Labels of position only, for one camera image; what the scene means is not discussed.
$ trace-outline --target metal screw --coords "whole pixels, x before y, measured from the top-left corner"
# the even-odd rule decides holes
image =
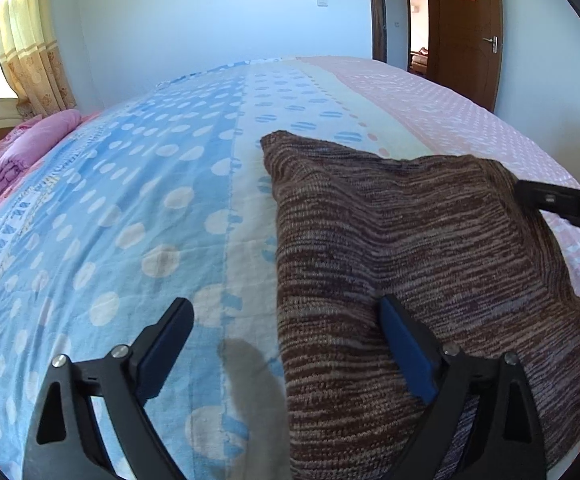
[[[66,364],[68,358],[64,354],[59,354],[52,358],[52,366],[55,368],[61,368],[63,365]]]
[[[510,366],[516,366],[519,364],[519,356],[516,355],[514,352],[507,352],[503,356],[503,359],[505,359],[505,362],[508,363]]]
[[[443,353],[452,357],[456,357],[460,352],[460,346],[456,343],[446,343],[443,345]]]
[[[128,345],[117,345],[110,351],[110,353],[113,358],[121,359],[121,357],[126,357],[129,351],[130,347]]]

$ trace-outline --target door handle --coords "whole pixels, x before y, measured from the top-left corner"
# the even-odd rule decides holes
[[[483,38],[483,41],[492,43],[492,52],[494,54],[498,53],[498,36],[492,36],[492,38]]]

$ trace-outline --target curtain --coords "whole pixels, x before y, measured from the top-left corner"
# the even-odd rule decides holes
[[[50,0],[0,0],[0,64],[25,118],[76,107],[52,29]]]

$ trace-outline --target bed cover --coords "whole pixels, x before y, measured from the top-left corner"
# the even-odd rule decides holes
[[[11,480],[51,356],[103,357],[177,296],[192,300],[195,327],[146,405],[175,461],[190,480],[291,477],[276,204],[259,145],[281,129],[391,158],[473,153],[579,187],[483,108],[371,60],[225,66],[106,111],[0,203],[0,467]],[[580,295],[580,230],[546,218]],[[133,478],[101,402],[96,412],[117,473]]]

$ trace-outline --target pink folded blanket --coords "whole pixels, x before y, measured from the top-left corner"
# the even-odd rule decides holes
[[[65,110],[37,121],[29,128],[19,127],[19,131],[12,136],[8,134],[4,139],[8,142],[0,142],[0,194],[80,122],[81,113],[78,110]]]

